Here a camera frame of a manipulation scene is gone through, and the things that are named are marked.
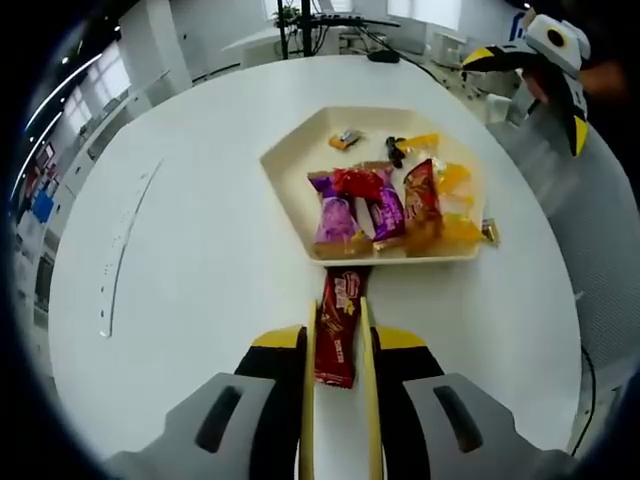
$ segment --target white tray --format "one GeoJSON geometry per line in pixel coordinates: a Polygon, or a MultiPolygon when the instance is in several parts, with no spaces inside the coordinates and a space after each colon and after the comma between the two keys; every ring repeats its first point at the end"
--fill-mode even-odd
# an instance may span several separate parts
{"type": "MultiPolygon", "coordinates": [[[[260,159],[267,177],[291,221],[307,255],[318,265],[392,265],[401,263],[450,262],[469,260],[476,256],[478,246],[457,247],[454,251],[434,249],[424,257],[407,257],[401,248],[362,258],[325,260],[313,248],[321,205],[318,194],[309,183],[307,174],[314,171],[351,167],[364,161],[386,160],[384,141],[389,136],[411,138],[438,133],[440,145],[437,157],[465,165],[471,171],[470,190],[475,197],[471,219],[479,226],[485,203],[482,162],[466,147],[422,115],[411,110],[374,107],[327,107],[312,115],[280,140],[260,159]],[[347,151],[339,151],[327,144],[329,137],[347,129],[364,132],[364,138],[347,151]]],[[[393,184],[404,202],[403,180],[415,165],[405,161],[402,170],[394,171],[393,184]]],[[[356,202],[358,222],[373,236],[373,226],[364,201],[356,202]]]]}

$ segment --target window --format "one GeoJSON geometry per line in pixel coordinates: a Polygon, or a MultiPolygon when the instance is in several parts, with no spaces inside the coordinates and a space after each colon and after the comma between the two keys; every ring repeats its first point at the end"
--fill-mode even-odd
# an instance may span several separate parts
{"type": "Polygon", "coordinates": [[[102,107],[131,85],[116,42],[102,52],[87,73],[102,107]]]}
{"type": "Polygon", "coordinates": [[[387,13],[458,29],[462,0],[387,0],[387,13]]]}
{"type": "MultiPolygon", "coordinates": [[[[278,11],[278,0],[262,0],[264,3],[264,10],[267,20],[273,18],[273,14],[278,11]]],[[[300,0],[282,0],[282,5],[290,5],[292,7],[300,8],[300,0]]],[[[322,5],[327,3],[326,1],[311,0],[311,13],[320,12],[322,5]]],[[[336,12],[350,12],[353,10],[352,0],[331,0],[333,9],[336,12]]]]}
{"type": "Polygon", "coordinates": [[[64,104],[64,116],[67,118],[73,132],[77,135],[80,129],[91,120],[91,112],[87,103],[82,98],[82,92],[78,87],[73,89],[71,95],[64,104]]]}

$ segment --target blue object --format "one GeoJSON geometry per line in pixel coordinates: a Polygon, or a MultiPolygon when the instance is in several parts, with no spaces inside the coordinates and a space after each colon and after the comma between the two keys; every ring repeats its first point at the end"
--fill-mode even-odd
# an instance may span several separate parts
{"type": "Polygon", "coordinates": [[[53,198],[47,196],[44,189],[40,190],[31,210],[40,223],[46,223],[53,210],[53,198]]]}

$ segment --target white cabinet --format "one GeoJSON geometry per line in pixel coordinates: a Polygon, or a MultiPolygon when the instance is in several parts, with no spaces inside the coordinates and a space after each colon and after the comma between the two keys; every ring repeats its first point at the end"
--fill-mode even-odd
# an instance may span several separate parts
{"type": "Polygon", "coordinates": [[[74,200],[75,197],[64,185],[60,185],[58,190],[56,190],[56,194],[53,196],[53,210],[51,211],[47,227],[58,238],[62,238],[62,232],[64,231],[64,226],[67,224],[67,218],[69,218],[74,200]]]}
{"type": "Polygon", "coordinates": [[[64,176],[63,185],[66,185],[77,196],[94,165],[95,162],[86,152],[80,153],[64,176]]]}

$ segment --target red snack bar wrapper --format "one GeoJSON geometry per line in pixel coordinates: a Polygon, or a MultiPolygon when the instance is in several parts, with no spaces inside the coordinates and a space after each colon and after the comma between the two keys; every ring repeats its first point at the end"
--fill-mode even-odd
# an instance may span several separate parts
{"type": "Polygon", "coordinates": [[[380,200],[384,182],[372,169],[337,168],[333,171],[333,188],[340,195],[380,200]]]}
{"type": "Polygon", "coordinates": [[[353,337],[370,270],[369,267],[327,269],[316,324],[315,373],[319,382],[341,388],[353,386],[353,337]]]}
{"type": "Polygon", "coordinates": [[[429,158],[411,170],[404,179],[404,213],[407,255],[422,255],[442,233],[442,215],[429,158]]]}

